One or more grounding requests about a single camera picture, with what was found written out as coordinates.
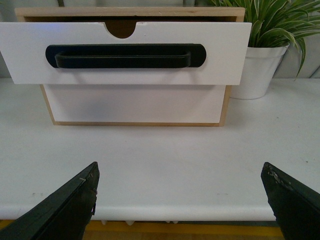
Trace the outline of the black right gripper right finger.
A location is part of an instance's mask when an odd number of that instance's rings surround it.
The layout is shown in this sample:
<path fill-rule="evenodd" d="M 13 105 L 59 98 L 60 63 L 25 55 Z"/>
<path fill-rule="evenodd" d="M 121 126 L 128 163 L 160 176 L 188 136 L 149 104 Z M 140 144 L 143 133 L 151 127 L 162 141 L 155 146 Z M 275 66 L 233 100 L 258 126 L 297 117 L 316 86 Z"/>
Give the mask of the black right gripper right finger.
<path fill-rule="evenodd" d="M 320 238 L 320 194 L 269 162 L 261 171 L 268 203 L 286 240 Z"/>

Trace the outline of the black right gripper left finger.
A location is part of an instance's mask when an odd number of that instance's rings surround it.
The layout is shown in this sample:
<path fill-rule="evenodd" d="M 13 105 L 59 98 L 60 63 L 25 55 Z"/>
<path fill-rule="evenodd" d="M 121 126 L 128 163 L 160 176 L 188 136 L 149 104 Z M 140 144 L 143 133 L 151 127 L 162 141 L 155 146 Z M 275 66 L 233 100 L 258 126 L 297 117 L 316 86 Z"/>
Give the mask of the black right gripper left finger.
<path fill-rule="evenodd" d="M 92 162 L 0 231 L 2 240 L 81 240 L 95 214 L 100 171 Z"/>

